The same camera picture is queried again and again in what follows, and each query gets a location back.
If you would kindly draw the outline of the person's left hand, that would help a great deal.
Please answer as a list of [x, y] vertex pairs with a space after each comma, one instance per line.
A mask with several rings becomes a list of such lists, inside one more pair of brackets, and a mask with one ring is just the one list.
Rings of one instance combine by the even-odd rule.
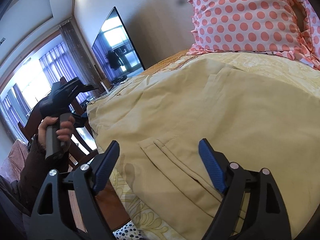
[[[46, 130], [57, 122], [56, 117], [47, 116], [43, 119], [38, 127], [38, 142], [46, 150]], [[71, 144], [71, 137], [74, 131], [75, 119], [70, 115], [67, 121], [60, 122], [60, 129], [56, 131], [57, 139], [64, 142], [63, 150], [68, 151]]]

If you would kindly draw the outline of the dark brown sleeve forearm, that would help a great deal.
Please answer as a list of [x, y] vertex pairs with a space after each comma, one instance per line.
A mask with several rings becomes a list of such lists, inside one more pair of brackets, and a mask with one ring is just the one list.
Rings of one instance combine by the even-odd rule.
[[46, 158], [46, 150], [35, 138], [31, 144], [20, 180], [9, 182], [1, 177], [1, 204], [11, 202], [22, 213], [30, 215], [48, 172], [56, 169], [63, 173], [67, 172], [68, 168], [68, 152]]

